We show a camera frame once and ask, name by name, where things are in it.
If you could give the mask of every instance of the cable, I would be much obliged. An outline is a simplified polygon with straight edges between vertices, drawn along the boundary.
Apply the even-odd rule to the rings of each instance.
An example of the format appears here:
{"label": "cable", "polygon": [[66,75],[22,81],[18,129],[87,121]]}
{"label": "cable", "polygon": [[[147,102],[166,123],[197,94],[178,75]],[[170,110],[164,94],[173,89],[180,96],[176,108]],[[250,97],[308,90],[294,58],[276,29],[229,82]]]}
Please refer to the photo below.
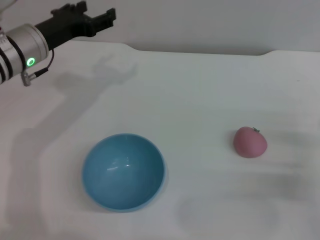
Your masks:
{"label": "cable", "polygon": [[39,70],[39,71],[34,72],[33,74],[35,75],[35,78],[40,77],[42,74],[45,74],[46,72],[49,71],[49,67],[51,66],[51,64],[52,64],[52,62],[54,61],[54,58],[55,58],[55,51],[53,49],[51,51],[52,51],[52,56],[51,56],[51,60],[50,60],[50,62],[48,64],[48,66],[43,68],[43,69],[41,69],[41,70]]}
{"label": "cable", "polygon": [[47,69],[51,66],[52,62],[54,61],[55,58],[55,50],[51,50],[52,51],[52,56],[51,56],[51,60],[49,62],[49,65],[46,67]]}

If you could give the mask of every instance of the blue bowl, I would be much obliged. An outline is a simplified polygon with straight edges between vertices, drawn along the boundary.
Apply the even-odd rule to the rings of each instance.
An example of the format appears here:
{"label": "blue bowl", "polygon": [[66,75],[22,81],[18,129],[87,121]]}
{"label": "blue bowl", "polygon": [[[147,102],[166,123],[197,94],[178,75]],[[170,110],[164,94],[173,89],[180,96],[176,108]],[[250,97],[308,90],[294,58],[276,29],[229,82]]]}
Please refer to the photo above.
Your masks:
{"label": "blue bowl", "polygon": [[160,192],[165,177],[165,161],[158,148],[128,133],[100,141],[86,157],[82,171],[87,194],[120,213],[145,207]]}

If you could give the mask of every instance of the green led light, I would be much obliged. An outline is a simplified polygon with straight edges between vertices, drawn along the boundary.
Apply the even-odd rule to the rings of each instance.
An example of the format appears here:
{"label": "green led light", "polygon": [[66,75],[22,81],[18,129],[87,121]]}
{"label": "green led light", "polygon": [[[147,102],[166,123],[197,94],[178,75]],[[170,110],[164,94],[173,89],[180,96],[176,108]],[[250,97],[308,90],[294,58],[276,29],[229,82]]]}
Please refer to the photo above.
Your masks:
{"label": "green led light", "polygon": [[26,61],[26,64],[28,65],[28,67],[32,66],[33,64],[35,64],[36,60],[33,57],[30,57],[28,59],[28,61]]}

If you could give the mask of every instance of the white table surface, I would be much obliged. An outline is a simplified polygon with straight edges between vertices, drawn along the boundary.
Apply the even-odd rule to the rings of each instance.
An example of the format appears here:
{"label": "white table surface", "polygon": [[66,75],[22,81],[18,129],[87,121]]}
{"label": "white table surface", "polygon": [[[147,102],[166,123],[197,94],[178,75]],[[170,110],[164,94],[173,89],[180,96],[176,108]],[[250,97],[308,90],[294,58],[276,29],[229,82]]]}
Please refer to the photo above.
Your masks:
{"label": "white table surface", "polygon": [[[70,41],[55,55],[30,87],[0,86],[1,240],[320,238],[320,53]],[[243,126],[266,137],[263,156],[234,152]],[[148,138],[168,167],[136,212],[107,212],[82,189],[86,154],[117,133]]]}

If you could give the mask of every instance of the pink fruit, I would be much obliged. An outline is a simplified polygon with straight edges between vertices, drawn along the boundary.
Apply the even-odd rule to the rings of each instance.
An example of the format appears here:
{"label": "pink fruit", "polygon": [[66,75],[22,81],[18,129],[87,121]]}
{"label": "pink fruit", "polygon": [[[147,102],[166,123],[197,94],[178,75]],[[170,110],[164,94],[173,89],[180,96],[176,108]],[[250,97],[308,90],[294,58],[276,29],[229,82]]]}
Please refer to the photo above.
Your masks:
{"label": "pink fruit", "polygon": [[244,158],[256,158],[267,149],[268,144],[264,136],[254,127],[244,126],[236,131],[233,145],[236,152]]}

